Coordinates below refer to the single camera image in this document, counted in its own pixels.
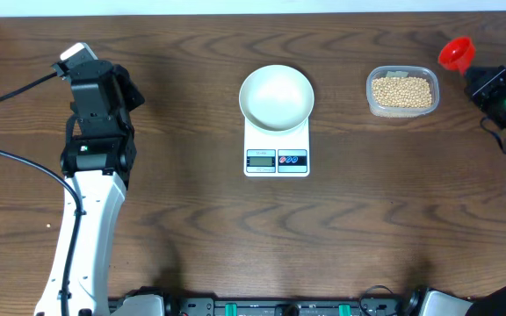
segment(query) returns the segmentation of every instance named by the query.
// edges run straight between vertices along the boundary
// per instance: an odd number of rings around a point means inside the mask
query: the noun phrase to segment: wooden table
[[[473,37],[477,64],[506,65],[506,13],[0,18],[0,95],[85,41],[147,99],[132,113],[138,157],[111,296],[160,285],[348,297],[375,284],[482,296],[506,284],[506,157],[463,79],[437,65],[459,35]],[[268,64],[301,69],[315,88],[306,179],[242,173],[238,91]],[[366,77],[393,64],[437,74],[436,111],[369,112]],[[72,100],[54,79],[0,104],[0,148],[59,172]],[[0,314],[28,314],[40,298],[62,200],[53,180],[0,158]]]

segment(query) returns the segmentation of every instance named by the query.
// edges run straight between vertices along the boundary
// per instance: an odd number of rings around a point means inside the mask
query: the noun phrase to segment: plastic container
[[[402,108],[380,105],[372,94],[372,80],[386,76],[394,77],[417,77],[423,78],[429,83],[432,105],[426,108]],[[376,116],[386,118],[414,118],[435,111],[440,102],[440,90],[438,89],[437,76],[427,68],[416,66],[382,66],[374,69],[366,79],[366,98],[370,105],[370,112]]]

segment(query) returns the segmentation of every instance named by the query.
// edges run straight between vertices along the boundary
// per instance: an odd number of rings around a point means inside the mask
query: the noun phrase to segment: white bowl
[[[239,92],[243,116],[267,133],[288,133],[314,109],[314,89],[298,70],[270,65],[255,70]]]

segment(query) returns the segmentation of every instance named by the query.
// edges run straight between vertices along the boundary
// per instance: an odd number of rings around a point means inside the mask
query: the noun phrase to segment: white scale
[[[309,175],[309,123],[285,135],[270,135],[245,120],[245,176]]]
[[[314,89],[298,70],[282,65],[257,69],[239,92],[245,117],[245,176],[309,175],[309,122]]]

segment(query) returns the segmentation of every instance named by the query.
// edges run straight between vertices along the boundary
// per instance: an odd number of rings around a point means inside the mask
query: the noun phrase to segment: black cable
[[[390,289],[388,289],[386,286],[384,285],[374,285],[373,287],[369,288],[368,290],[366,290],[361,296],[360,298],[358,299],[358,308],[360,308],[360,310],[362,311],[362,313],[366,316],[372,316],[371,314],[369,314],[366,309],[368,309],[367,307],[366,308],[363,308],[362,306],[362,299],[365,298],[366,295],[368,295],[368,292],[370,291],[374,291],[376,289],[384,289],[388,292],[390,292],[390,294],[394,294]],[[397,312],[392,312],[391,314],[388,314],[386,316],[396,316],[397,315]]]
[[[21,93],[23,93],[23,92],[25,92],[25,91],[29,90],[30,88],[32,88],[32,87],[34,87],[34,86],[37,86],[37,85],[39,85],[39,84],[41,84],[41,83],[45,82],[45,81],[46,81],[46,80],[48,80],[48,79],[52,79],[52,78],[54,78],[54,77],[55,77],[55,76],[57,76],[57,75],[58,75],[57,73],[53,73],[53,74],[50,74],[50,75],[45,75],[45,76],[43,76],[42,78],[40,78],[39,80],[37,80],[37,81],[35,81],[35,82],[33,82],[33,83],[29,83],[29,84],[27,84],[27,85],[26,85],[25,87],[23,87],[23,88],[20,88],[20,89],[18,89],[18,90],[14,90],[13,92],[10,92],[10,93],[8,93],[8,94],[6,94],[6,95],[4,95],[4,96],[0,97],[0,102],[5,101],[5,100],[7,100],[8,98],[15,97],[16,95],[21,94]]]
[[[493,137],[495,138],[495,140],[497,141],[497,145],[499,145],[499,148],[501,149],[501,151],[502,151],[504,154],[506,154],[506,153],[505,153],[505,150],[502,148],[502,140],[501,140],[501,137],[499,137],[499,135],[498,135],[497,133],[493,132],[492,130],[488,129],[487,127],[485,127],[485,126],[483,125],[483,123],[484,123],[485,121],[487,121],[488,119],[489,119],[489,117],[485,117],[485,118],[482,118],[482,119],[480,120],[480,127],[481,127],[481,129],[482,129],[482,130],[484,130],[484,131],[486,131],[486,132],[488,132],[488,133],[490,133],[490,134],[491,134],[491,136],[493,136]]]
[[[71,186],[69,186],[69,184],[67,184],[60,176],[56,175],[52,170],[36,162],[30,161],[26,158],[4,152],[3,150],[0,150],[0,155],[3,157],[11,158],[12,160],[18,162],[23,162],[27,166],[33,167],[39,171],[44,172],[45,174],[53,178],[55,181],[57,181],[59,184],[61,184],[61,186],[64,187],[64,189],[71,195],[71,197],[74,199],[74,202],[76,203],[76,211],[74,212],[76,219],[74,222],[73,232],[71,234],[71,240],[69,241],[68,255],[66,256],[66,263],[63,270],[63,279],[61,280],[61,315],[67,316],[69,315],[68,314],[69,272],[71,270],[71,262],[73,261],[74,250],[76,249],[77,235],[79,232],[79,226],[81,224],[81,216],[84,214],[81,208],[81,200],[79,199],[79,196],[77,196],[77,193],[71,188]]]
[[[78,118],[79,116],[77,114],[72,114],[66,121],[66,146],[71,142]]]

